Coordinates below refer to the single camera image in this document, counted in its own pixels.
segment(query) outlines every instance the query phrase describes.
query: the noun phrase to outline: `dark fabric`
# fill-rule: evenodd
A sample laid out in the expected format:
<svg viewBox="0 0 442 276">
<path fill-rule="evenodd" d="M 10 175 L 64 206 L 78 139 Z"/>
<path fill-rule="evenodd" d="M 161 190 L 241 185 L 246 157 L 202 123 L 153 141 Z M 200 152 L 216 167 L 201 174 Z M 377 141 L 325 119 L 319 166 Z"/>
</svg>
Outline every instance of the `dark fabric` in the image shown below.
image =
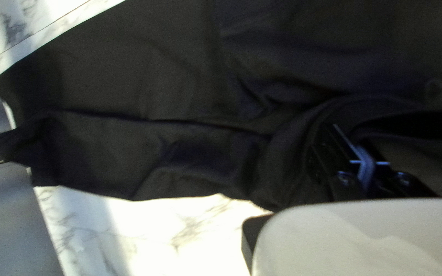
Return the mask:
<svg viewBox="0 0 442 276">
<path fill-rule="evenodd" d="M 426 160 L 396 168 L 441 193 L 442 1 L 127 0 L 14 64 L 0 97 L 19 126 L 0 155 L 38 186 L 325 202 L 302 160 L 331 122 Z"/>
</svg>

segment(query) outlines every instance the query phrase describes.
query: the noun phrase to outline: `screw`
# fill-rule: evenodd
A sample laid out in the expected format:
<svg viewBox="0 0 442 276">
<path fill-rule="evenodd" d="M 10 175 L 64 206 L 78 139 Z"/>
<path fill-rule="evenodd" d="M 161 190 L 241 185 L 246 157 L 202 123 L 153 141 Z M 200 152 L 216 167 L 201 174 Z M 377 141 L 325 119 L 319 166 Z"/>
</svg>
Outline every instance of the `screw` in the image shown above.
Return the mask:
<svg viewBox="0 0 442 276">
<path fill-rule="evenodd" d="M 345 173 L 343 171 L 338 172 L 335 175 L 335 178 L 337 179 L 338 182 L 340 182 L 344 186 L 350 186 L 354 184 L 354 178 L 348 173 Z"/>
<path fill-rule="evenodd" d="M 412 182 L 412 178 L 407 173 L 398 172 L 395 176 L 395 179 L 400 183 L 400 185 L 403 186 L 410 186 L 410 183 Z"/>
</svg>

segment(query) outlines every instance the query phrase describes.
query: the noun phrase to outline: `white plastic object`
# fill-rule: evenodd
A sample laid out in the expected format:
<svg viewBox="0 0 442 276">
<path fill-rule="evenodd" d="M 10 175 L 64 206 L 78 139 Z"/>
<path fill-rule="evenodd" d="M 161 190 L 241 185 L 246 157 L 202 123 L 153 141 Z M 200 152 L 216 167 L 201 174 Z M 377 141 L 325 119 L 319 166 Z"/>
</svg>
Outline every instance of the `white plastic object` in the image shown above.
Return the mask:
<svg viewBox="0 0 442 276">
<path fill-rule="evenodd" d="M 271 218 L 252 276 L 442 276 L 442 198 L 302 205 Z"/>
</svg>

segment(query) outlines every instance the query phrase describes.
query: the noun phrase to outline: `gray floor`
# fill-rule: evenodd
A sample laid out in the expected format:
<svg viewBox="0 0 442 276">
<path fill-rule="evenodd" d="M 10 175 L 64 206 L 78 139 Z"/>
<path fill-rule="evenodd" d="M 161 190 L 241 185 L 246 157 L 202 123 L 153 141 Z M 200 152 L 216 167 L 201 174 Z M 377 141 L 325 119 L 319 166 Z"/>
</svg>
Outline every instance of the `gray floor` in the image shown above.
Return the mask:
<svg viewBox="0 0 442 276">
<path fill-rule="evenodd" d="M 0 100 L 0 132 L 10 129 Z M 62 276 L 26 168 L 0 165 L 0 276 Z"/>
</svg>

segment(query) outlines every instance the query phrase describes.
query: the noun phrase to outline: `marble countertop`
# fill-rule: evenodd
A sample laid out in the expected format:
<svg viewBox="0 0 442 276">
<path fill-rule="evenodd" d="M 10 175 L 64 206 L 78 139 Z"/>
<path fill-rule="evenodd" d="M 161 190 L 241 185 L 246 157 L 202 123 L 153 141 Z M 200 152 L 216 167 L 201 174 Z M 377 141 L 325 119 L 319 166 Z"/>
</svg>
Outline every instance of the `marble countertop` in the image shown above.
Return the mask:
<svg viewBox="0 0 442 276">
<path fill-rule="evenodd" d="M 0 73 L 123 0 L 0 0 Z M 247 276 L 241 223 L 267 213 L 220 194 L 130 202 L 38 187 L 66 276 Z"/>
</svg>

